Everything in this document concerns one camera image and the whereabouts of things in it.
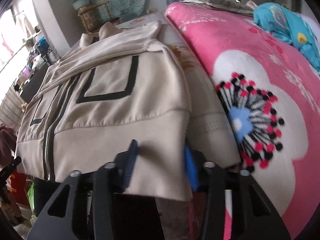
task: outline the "flower pattern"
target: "flower pattern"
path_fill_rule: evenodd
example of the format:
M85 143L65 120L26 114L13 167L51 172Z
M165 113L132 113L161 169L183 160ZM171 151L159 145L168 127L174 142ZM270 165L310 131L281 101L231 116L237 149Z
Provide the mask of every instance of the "flower pattern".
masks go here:
M266 32L256 26L249 28L249 31L254 34L260 33L264 37L264 41L266 43L268 43L272 47L276 47L276 49L279 51L279 53L283 54L283 52L284 52L283 49L279 45L276 44L277 40L275 38L273 38L271 35L268 35L268 32Z
M175 26L188 21L189 15L193 18L191 6L183 3L172 5L176 8L168 17ZM320 199L317 187L320 182L320 173L317 172L320 155L316 154L320 145L317 136L320 115L316 107L316 104L320 106L319 76L312 72L308 61L294 47L275 37L276 42L270 40L275 44L266 42L269 40L266 36L271 34L260 32L262 30L253 23L253 19L192 7L193 10L195 8L211 14L211 17L223 17L228 21L187 25L182 33L214 85L229 82L232 73L236 72L243 74L247 81L254 81L256 89L271 91L278 98L272 107L285 121L284 126L279 125L283 149L273 152L265 169L260 167L259 160L254 162L252 176L266 192L294 239L312 217ZM236 119L232 124L234 128L241 125Z
M177 57L184 72L194 69L197 65L199 65L198 59L196 58L195 54L190 48L185 46L179 47L174 44L171 44L168 47L172 50L174 55Z
M145 21L145 17L140 17L140 18L134 19L130 24L136 24L143 21Z
M243 167L254 172L254 163L265 169L275 151L281 152L284 119L277 116L271 91L256 88L253 80L233 72L230 81L221 81L216 91L232 126Z
M198 11L194 9L194 7L197 8L196 5L186 5L189 6L192 14L191 15L186 15L186 20L182 20L181 24L178 26L178 29L181 32L184 32L187 30L187 25L188 24L194 24L194 23L205 23L205 22L227 22L227 20L219 18L219 17L214 17L210 13L206 13L203 11ZM175 6L169 7L166 12L164 13L164 16L169 16L170 13L175 9Z
M237 78L234 85L228 83L230 82L228 81L230 77L232 77L232 79ZM226 101L226 97L223 96L224 90L226 90L225 86L227 86L227 88L240 86L238 98L242 101L247 101L247 96L249 96L249 102L251 102L254 98L253 96L255 96L255 92L253 92L253 95L250 92L257 91L258 94L258 89L260 89L261 96L258 98L262 106L262 111L256 111L257 119L263 118L270 124L274 121L276 122L276 126L265 124L264 130L268 136L266 136L265 132L263 133L264 135L260 135L260 137L257 136L257 138L261 139L260 142L262 142L262 144L251 142L250 145L254 148L251 149L248 146L248 148L250 148L248 154L246 153L242 156L243 165L244 167L254 166L253 177L272 201L279 214L283 215L291 202L296 183L292 160L302 158L308 150L307 129L298 105L286 92L270 83L264 67L257 60L239 50L227 50L218 56L214 63L214 74L211 76L211 79L215 84L220 85L220 87L221 82L225 82L225 84L222 83L223 90L219 88L219 92L221 93L220 98L224 98L221 100L223 104L225 104L224 102ZM264 95L268 96L268 98L274 97L271 100L272 102L270 102L271 104L268 103L268 101L270 101L269 99L263 99ZM234 114L231 117L233 121L236 119L235 116ZM250 122L253 120L250 116L249 118L245 118L244 114L239 115L238 118L241 125L243 125L243 120ZM239 121L236 121L232 125L233 129L239 127ZM235 130L234 132L235 137L239 138L238 145L241 150L241 145L243 144L241 144L242 141L240 142L241 137L237 135L238 131L239 130ZM242 132L244 138L250 132L251 130L244 130ZM277 143L281 143L282 149L280 149L280 145L278 146L279 151L274 149L272 145L268 145L267 139L270 139L270 142L275 142L275 144L273 144L275 148ZM272 152L272 161L270 161L271 159L268 160L270 155L265 155L265 152Z

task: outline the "beige jacket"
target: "beige jacket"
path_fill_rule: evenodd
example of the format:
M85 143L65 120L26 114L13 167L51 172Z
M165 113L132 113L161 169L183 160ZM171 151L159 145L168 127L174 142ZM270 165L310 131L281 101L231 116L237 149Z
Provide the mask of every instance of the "beige jacket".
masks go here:
M173 52L156 39L161 22L104 38L48 69L19 130L19 172L62 182L72 170L97 170L140 152L130 194L187 200L183 148L191 112L187 82Z
M208 75L178 30L169 24L162 13L146 15L116 27L109 24L108 28L101 28L99 33L84 33L78 50L89 46L97 38L105 38L156 20L162 22L157 39L174 52L187 80L192 107L187 138L191 147L222 168L239 164L240 155L231 126Z

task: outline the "red cloth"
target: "red cloth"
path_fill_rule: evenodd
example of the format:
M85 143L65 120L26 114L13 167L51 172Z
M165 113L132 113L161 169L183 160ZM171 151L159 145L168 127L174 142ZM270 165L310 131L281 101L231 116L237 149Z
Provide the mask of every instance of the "red cloth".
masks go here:
M30 206L27 198L27 194L24 190L26 185L27 175L22 173L17 173L17 169L10 176L11 180L11 189L9 189L14 196L18 204L25 206Z

